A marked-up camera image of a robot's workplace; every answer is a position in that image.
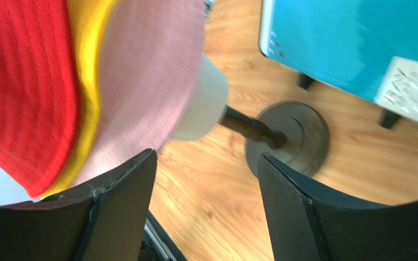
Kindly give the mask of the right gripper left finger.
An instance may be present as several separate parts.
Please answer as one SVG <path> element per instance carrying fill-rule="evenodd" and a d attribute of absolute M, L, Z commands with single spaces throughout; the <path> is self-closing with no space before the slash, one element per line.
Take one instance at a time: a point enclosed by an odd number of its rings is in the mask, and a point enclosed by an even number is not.
<path fill-rule="evenodd" d="M 0 260 L 138 260 L 155 182 L 147 149 L 40 202 L 0 207 Z"/>

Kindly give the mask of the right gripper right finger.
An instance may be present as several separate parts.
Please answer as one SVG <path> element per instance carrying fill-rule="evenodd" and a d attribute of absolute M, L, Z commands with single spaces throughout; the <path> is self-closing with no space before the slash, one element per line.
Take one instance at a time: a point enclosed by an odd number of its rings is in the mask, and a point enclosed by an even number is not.
<path fill-rule="evenodd" d="M 418 201 L 363 200 L 267 153 L 257 171 L 275 260 L 418 260 Z"/>

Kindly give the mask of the red hat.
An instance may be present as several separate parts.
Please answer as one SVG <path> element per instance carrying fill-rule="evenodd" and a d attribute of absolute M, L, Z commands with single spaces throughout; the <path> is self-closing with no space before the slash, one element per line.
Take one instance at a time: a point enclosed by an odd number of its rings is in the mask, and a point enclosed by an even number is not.
<path fill-rule="evenodd" d="M 0 168 L 31 197 L 71 152 L 78 84 L 65 1 L 0 1 Z"/>

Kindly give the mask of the pink bucket hat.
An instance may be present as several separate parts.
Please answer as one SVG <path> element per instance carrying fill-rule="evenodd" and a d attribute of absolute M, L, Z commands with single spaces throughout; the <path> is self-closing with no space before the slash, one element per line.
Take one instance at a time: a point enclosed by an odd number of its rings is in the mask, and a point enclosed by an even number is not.
<path fill-rule="evenodd" d="M 101 117 L 79 185 L 171 137 L 195 90 L 203 1 L 118 1 L 99 50 Z"/>

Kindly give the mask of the yellow bucket hat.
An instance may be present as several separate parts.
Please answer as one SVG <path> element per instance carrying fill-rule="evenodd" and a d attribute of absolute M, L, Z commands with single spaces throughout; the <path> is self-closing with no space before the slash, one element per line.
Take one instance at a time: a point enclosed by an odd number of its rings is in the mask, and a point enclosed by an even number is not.
<path fill-rule="evenodd" d="M 77 136 L 61 174 L 41 195 L 44 199 L 69 187 L 95 140 L 101 114 L 98 63 L 102 36 L 115 1 L 67 1 L 73 54 L 79 82 Z"/>

